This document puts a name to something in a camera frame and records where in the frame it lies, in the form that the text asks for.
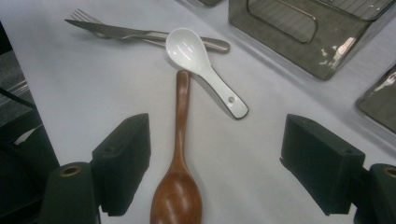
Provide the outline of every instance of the spoon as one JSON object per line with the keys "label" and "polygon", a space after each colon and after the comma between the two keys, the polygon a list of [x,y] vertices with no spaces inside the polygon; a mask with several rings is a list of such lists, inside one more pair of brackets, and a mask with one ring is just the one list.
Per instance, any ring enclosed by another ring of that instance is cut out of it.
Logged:
{"label": "spoon", "polygon": [[184,160],[190,75],[188,71],[177,72],[175,152],[169,170],[154,193],[150,224],[201,223],[201,195]]}
{"label": "spoon", "polygon": [[168,55],[176,64],[200,76],[209,84],[234,118],[242,119],[248,113],[248,107],[242,99],[213,69],[198,34],[185,28],[176,29],[166,38],[165,46]]}

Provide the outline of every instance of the metal container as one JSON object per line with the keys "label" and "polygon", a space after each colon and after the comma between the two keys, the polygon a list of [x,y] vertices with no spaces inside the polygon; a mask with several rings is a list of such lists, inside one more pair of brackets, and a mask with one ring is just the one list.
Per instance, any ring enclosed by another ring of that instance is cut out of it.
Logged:
{"label": "metal container", "polygon": [[396,0],[230,0],[229,22],[329,79],[396,16]]}

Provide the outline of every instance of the brown spoon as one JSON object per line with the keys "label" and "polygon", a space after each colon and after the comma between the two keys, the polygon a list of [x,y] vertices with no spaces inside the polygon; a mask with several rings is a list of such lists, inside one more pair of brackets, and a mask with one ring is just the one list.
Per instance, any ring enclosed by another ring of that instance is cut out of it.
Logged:
{"label": "brown spoon", "polygon": [[150,214],[151,224],[201,223],[201,195],[184,160],[190,75],[188,71],[177,72],[175,152],[168,172],[154,193]]}

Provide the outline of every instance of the knife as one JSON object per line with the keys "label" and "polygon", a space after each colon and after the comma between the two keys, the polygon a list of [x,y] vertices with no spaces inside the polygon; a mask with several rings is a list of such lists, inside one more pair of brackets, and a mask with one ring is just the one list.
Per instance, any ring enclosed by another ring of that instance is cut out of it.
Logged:
{"label": "knife", "polygon": [[[108,37],[112,37],[116,39],[140,38],[140,39],[154,40],[157,43],[159,40],[164,42],[166,40],[166,37],[168,37],[169,35],[169,33],[165,33],[165,32],[134,30],[129,28],[98,24],[98,23],[86,22],[86,21],[73,21],[73,20],[65,20],[65,21],[84,30],[88,30],[101,35],[106,35]],[[221,53],[227,53],[230,51],[231,46],[226,41],[208,38],[208,37],[201,37],[201,39],[204,42],[204,45],[207,49],[211,49]]]}

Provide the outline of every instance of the white table surface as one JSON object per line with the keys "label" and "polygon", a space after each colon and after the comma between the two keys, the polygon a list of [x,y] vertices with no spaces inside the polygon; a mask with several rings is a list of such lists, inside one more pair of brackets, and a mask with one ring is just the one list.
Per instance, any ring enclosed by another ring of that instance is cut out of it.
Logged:
{"label": "white table surface", "polygon": [[222,78],[249,106],[234,120],[194,77],[186,160],[204,204],[203,223],[352,223],[323,215],[279,162],[287,114],[313,119],[366,154],[365,168],[396,164],[396,137],[367,119],[355,101],[396,62],[396,20],[331,80],[319,81],[228,23],[228,1],[0,1],[3,23],[60,164],[90,161],[124,119],[148,113],[151,159],[128,213],[103,223],[149,223],[155,189],[173,155],[176,72],[163,48],[101,39],[64,19],[77,8],[113,25],[171,31],[187,27],[225,39],[228,54],[209,52]]}

